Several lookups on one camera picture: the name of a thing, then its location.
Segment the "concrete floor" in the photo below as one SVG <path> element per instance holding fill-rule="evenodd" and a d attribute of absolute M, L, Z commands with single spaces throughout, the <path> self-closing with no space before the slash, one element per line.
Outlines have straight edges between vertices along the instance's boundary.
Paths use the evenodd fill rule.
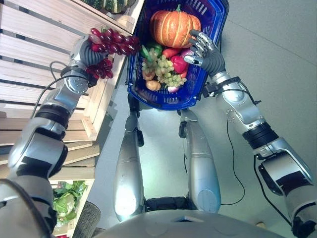
<path fill-rule="evenodd" d="M 317 11 L 316 0 L 232 0 L 222 36 L 222 52 L 231 76 L 249 87 L 272 128 L 294 147 L 316 174 L 317 158 Z M 112 208 L 112 183 L 116 160 L 128 116 L 124 71 L 113 96 L 111 128 L 96 167 L 96 180 L 88 200 L 102 217 L 98 227 L 118 223 Z M 226 135 L 226 117 L 214 98 L 202 99 L 192 110 L 200 119 L 217 168 L 223 203 L 239 199 L 242 189 L 232 171 L 232 152 Z M 183 165 L 182 139 L 178 137 L 176 112 L 143 110 L 139 119 L 145 146 L 140 148 L 146 198 L 184 196 L 187 176 Z M 292 238 L 290 227 L 265 201 L 253 172 L 250 146 L 232 127 L 229 133 L 236 153 L 236 173 L 246 187 L 245 198 L 222 206 L 220 213 L 266 227 Z M 266 189 L 272 202 L 287 215 L 283 198 Z"/>

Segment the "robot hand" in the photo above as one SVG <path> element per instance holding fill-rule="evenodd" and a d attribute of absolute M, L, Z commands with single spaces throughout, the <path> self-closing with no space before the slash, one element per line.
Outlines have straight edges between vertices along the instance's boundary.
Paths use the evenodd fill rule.
<path fill-rule="evenodd" d="M 190 49 L 194 52 L 193 56 L 185 56 L 185 61 L 203 68 L 210 77 L 217 73 L 226 71 L 224 59 L 212 40 L 203 32 L 191 30 L 190 34 L 196 37 L 189 41 L 194 44 Z"/>

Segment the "pumpkin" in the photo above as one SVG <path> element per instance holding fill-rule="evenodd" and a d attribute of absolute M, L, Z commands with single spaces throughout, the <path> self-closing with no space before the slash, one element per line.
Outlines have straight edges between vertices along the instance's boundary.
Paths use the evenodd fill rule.
<path fill-rule="evenodd" d="M 189 31 L 201 30 L 201 23 L 196 16 L 180 11 L 180 4 L 175 11 L 160 10 L 150 19 L 152 37 L 161 45 L 173 48 L 192 46 Z"/>
<path fill-rule="evenodd" d="M 136 0 L 105 0 L 104 8 L 111 13 L 120 13 L 132 6 Z"/>

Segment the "orange pumpkin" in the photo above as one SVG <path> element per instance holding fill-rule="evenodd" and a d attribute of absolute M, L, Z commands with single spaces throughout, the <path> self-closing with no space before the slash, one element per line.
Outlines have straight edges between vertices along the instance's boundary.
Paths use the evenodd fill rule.
<path fill-rule="evenodd" d="M 180 11 L 180 5 L 175 11 L 160 10 L 153 14 L 150 20 L 152 37 L 161 45 L 173 48 L 188 48 L 189 31 L 201 30 L 199 19 Z"/>

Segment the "produce display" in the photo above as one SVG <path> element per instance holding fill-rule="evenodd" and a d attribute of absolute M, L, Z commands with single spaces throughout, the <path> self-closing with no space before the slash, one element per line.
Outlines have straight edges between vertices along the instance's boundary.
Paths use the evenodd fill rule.
<path fill-rule="evenodd" d="M 102 52 L 118 55 L 135 55 L 140 50 L 139 38 L 136 36 L 124 36 L 111 28 L 100 32 L 96 28 L 91 29 L 89 40 L 92 42 L 91 49 L 94 52 Z M 87 68 L 87 72 L 92 74 L 96 79 L 113 78 L 112 62 L 104 59 L 97 65 L 92 65 Z"/>
<path fill-rule="evenodd" d="M 124 13 L 128 7 L 131 7 L 136 0 L 81 0 L 100 11 L 110 13 Z"/>
<path fill-rule="evenodd" d="M 93 8 L 97 10 L 100 10 L 103 7 L 104 0 L 81 0 L 81 1 L 88 4 L 89 6 L 92 6 Z"/>
<path fill-rule="evenodd" d="M 105 0 L 104 8 L 111 13 L 123 13 L 132 6 L 136 0 Z"/>
<path fill-rule="evenodd" d="M 189 64 L 184 57 L 193 54 L 189 49 L 191 29 L 200 30 L 201 23 L 197 17 L 180 11 L 180 4 L 176 11 L 160 10 L 152 15 L 150 32 L 155 41 L 140 49 L 146 88 L 167 88 L 169 93 L 176 93 L 186 83 Z"/>
<path fill-rule="evenodd" d="M 57 227 L 76 218 L 76 209 L 86 187 L 84 181 L 74 181 L 73 184 L 59 182 L 58 188 L 53 189 L 53 209 L 57 212 Z"/>

